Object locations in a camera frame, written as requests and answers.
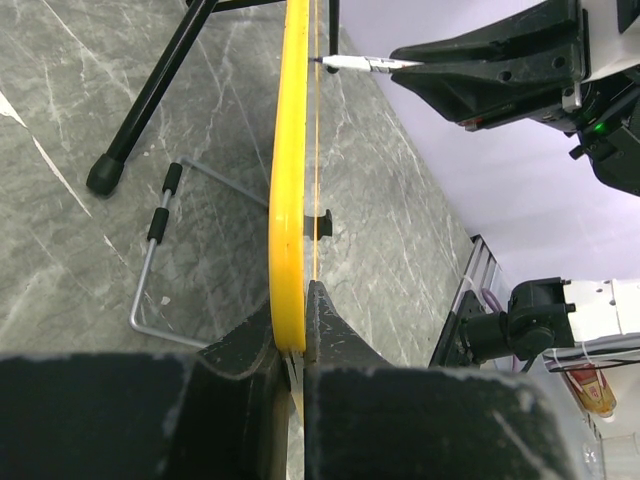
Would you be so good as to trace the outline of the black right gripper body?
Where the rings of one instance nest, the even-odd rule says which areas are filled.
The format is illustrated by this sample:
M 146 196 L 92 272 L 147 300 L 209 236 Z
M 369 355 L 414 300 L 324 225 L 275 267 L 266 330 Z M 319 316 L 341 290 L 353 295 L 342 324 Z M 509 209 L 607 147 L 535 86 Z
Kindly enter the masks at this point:
M 605 135 L 618 126 L 639 134 L 639 3 L 581 1 L 586 73 L 562 93 L 578 107 L 552 108 L 537 122 L 571 137 Z

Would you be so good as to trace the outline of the yellow framed whiteboard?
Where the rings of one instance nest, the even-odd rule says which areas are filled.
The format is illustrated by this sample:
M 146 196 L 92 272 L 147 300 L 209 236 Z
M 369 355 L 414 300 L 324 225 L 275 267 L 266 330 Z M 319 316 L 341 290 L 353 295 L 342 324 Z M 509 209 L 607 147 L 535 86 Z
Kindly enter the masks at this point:
M 313 59 L 319 55 L 318 1 L 287 1 L 271 167 L 268 219 L 269 300 L 273 338 L 295 408 L 288 427 L 287 479 L 304 477 L 303 369 L 306 352 L 305 182 Z

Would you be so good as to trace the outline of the white blue whiteboard marker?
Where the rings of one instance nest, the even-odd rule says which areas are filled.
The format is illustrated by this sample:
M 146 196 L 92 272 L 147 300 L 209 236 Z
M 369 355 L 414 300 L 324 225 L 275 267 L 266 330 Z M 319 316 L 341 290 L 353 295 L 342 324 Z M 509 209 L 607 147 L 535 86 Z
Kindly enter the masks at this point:
M 312 61 L 333 69 L 391 74 L 397 70 L 416 67 L 422 62 L 352 55 L 328 55 L 312 58 Z

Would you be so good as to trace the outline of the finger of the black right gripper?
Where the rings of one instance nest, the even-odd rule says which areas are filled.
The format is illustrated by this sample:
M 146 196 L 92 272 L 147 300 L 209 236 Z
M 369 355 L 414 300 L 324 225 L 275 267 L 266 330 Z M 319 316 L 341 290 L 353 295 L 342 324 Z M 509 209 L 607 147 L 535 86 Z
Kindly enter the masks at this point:
M 583 49 L 561 45 L 523 56 L 492 47 L 398 48 L 394 60 L 416 61 L 396 71 L 394 83 L 411 91 L 447 121 L 493 128 L 559 107 L 562 93 L 583 79 Z
M 497 62 L 533 56 L 571 43 L 580 31 L 580 3 L 543 1 L 465 34 L 399 47 L 390 57 L 422 63 Z

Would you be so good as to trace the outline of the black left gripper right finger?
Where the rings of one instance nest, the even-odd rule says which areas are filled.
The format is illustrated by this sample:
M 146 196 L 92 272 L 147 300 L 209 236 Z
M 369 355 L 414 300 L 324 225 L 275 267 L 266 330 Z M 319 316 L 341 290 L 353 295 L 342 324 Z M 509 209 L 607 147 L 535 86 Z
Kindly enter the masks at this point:
M 397 367 L 309 285 L 308 479 L 566 479 L 567 448 L 526 374 Z

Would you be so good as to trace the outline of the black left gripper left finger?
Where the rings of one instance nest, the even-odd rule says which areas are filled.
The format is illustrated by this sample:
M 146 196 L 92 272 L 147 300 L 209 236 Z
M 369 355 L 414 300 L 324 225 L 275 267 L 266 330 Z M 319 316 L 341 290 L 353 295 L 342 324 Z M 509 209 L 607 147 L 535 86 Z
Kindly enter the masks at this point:
M 289 397 L 268 304 L 196 353 L 5 354 L 5 479 L 282 479 Z

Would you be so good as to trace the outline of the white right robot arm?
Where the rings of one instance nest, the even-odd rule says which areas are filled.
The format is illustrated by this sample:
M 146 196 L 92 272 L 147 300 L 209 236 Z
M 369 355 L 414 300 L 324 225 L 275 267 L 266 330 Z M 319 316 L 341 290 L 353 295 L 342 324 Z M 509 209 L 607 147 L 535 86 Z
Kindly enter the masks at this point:
M 639 5 L 544 1 L 454 38 L 396 49 L 392 80 L 469 131 L 530 119 L 577 139 L 604 185 L 639 192 Z M 575 282 L 528 281 L 504 312 L 459 318 L 435 357 L 529 361 L 623 330 L 614 302 L 580 299 Z

